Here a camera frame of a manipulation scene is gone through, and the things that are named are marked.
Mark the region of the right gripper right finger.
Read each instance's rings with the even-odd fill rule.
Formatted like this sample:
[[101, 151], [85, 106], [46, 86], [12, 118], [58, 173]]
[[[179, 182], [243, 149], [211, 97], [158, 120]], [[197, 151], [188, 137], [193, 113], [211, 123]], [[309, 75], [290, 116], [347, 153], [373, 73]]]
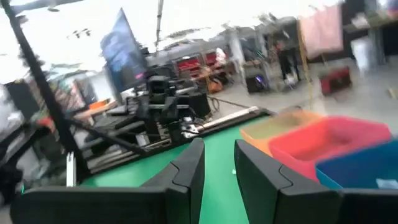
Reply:
[[241, 139], [234, 162], [250, 224], [398, 224], [398, 190], [329, 189]]

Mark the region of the black diagonal frame strut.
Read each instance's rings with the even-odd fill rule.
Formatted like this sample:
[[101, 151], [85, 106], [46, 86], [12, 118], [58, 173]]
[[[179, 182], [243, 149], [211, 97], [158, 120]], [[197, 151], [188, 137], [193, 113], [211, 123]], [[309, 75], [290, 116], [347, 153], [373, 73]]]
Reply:
[[60, 137], [60, 142], [67, 152], [74, 153], [76, 160], [75, 177], [76, 182], [80, 183], [84, 178], [89, 177], [91, 172], [72, 132], [70, 131], [70, 123], [65, 119], [64, 113], [60, 105], [57, 103], [51, 87], [46, 81], [44, 72], [42, 71], [39, 62], [37, 61], [34, 52], [20, 27], [15, 12], [11, 9], [9, 0], [0, 0], [0, 5], [4, 8], [4, 11], [9, 18], [10, 25], [21, 47], [22, 53], [24, 54], [24, 58], [31, 70], [31, 74], [37, 83], [40, 93], [55, 123], [55, 127]]

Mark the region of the blue plastic bin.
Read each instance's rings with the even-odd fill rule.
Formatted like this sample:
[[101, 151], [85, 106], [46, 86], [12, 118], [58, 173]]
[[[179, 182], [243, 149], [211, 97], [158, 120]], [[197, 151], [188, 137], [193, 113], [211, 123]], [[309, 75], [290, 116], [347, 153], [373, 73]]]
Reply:
[[379, 189], [376, 179], [398, 180], [398, 139], [316, 164], [316, 175], [331, 189]]

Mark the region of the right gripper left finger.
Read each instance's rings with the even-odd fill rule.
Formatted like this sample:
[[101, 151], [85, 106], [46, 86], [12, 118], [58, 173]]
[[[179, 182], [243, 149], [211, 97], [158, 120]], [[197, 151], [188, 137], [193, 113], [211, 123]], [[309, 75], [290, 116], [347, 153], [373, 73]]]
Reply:
[[41, 187], [11, 204], [13, 224], [198, 224], [205, 145], [195, 138], [140, 187]]

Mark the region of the pink curtain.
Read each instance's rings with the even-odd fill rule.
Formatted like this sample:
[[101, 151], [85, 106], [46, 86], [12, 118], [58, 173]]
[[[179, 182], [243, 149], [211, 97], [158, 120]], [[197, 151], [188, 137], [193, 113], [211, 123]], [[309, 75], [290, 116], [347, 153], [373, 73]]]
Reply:
[[308, 59], [343, 50], [340, 4], [327, 6], [313, 15], [299, 19]]

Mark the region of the red storage bins shelf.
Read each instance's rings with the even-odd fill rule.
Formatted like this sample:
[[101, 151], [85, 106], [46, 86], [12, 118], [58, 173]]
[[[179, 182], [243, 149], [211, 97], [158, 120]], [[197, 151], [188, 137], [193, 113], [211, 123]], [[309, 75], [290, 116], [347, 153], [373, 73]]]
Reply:
[[189, 71], [195, 73], [199, 71], [202, 66], [212, 66], [216, 63], [216, 52], [197, 53], [188, 56], [183, 56], [176, 60], [176, 65], [179, 72]]

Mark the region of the person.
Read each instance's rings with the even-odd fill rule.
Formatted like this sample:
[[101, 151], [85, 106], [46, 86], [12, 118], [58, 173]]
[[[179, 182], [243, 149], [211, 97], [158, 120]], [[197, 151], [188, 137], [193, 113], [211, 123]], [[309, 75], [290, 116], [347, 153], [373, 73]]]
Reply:
[[294, 70], [297, 75], [297, 80], [300, 81], [301, 77], [298, 69], [295, 48], [287, 47], [284, 40], [277, 40], [276, 49], [282, 72], [282, 79], [286, 80], [287, 75], [292, 74], [292, 71]]

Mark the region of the black table frame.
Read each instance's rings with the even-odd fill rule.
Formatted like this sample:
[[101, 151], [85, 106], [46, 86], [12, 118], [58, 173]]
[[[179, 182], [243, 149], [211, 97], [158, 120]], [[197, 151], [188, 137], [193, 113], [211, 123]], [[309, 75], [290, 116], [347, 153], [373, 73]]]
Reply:
[[137, 187], [176, 159], [195, 138], [210, 138], [216, 133], [221, 133], [221, 136], [225, 137], [227, 134], [224, 131], [232, 132], [232, 136], [236, 137], [239, 125], [274, 114], [272, 111], [260, 108], [260, 112], [256, 114], [244, 115], [236, 121], [228, 121], [207, 131], [201, 131], [194, 138], [184, 138], [175, 144], [172, 144], [169, 139], [142, 147], [131, 143], [127, 146], [120, 146], [116, 143], [116, 149], [121, 153], [106, 159], [103, 165], [92, 168], [90, 176], [84, 178], [81, 182], [85, 186], [91, 187]]

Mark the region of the orange plastic bin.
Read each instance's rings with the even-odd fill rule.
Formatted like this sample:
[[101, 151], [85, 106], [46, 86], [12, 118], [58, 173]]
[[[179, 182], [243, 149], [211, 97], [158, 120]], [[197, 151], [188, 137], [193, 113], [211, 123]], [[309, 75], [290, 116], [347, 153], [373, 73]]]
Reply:
[[240, 134], [246, 142], [272, 156], [269, 150], [271, 139], [294, 129], [308, 126], [322, 117], [322, 114], [311, 111], [292, 110], [248, 124], [240, 129]]

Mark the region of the red and black box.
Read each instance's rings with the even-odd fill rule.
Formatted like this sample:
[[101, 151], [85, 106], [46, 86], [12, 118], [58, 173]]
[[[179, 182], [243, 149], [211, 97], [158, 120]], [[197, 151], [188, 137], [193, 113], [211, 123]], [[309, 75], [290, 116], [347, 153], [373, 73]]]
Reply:
[[320, 88], [324, 96], [352, 86], [350, 69], [348, 66], [325, 70], [319, 75]]

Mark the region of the black computer case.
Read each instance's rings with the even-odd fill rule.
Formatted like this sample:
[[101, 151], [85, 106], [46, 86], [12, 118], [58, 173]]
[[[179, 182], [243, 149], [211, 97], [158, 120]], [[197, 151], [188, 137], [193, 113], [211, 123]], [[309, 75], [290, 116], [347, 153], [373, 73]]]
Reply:
[[246, 88], [249, 94], [269, 91], [270, 86], [263, 70], [256, 67], [245, 69]]

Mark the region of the large flat display screen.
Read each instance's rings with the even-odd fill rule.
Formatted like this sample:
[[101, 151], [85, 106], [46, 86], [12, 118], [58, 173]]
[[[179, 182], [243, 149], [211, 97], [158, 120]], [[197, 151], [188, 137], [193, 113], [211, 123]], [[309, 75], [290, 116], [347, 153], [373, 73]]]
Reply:
[[109, 75], [118, 92], [146, 82], [146, 59], [123, 9], [119, 10], [113, 27], [102, 38], [100, 46]]

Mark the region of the pink plastic bin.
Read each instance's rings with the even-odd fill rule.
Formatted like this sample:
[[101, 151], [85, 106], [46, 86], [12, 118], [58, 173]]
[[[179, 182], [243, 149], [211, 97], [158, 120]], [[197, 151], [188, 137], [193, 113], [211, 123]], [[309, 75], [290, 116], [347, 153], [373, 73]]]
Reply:
[[326, 116], [269, 141], [274, 159], [318, 182], [315, 164], [388, 141], [388, 125], [347, 116]]

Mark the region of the wooden table side board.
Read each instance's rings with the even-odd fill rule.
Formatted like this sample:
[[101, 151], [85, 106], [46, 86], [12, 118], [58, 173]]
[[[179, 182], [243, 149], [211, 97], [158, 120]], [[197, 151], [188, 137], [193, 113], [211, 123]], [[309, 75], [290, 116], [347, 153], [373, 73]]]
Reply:
[[260, 112], [260, 108], [257, 106], [252, 106], [250, 108], [239, 110], [216, 120], [205, 121], [204, 124], [188, 123], [187, 125], [182, 126], [182, 134], [185, 138], [194, 138], [195, 136], [199, 135], [201, 131], [207, 131], [210, 128], [225, 124], [228, 121], [236, 121], [238, 118], [242, 118], [244, 115], [256, 114], [258, 112]]

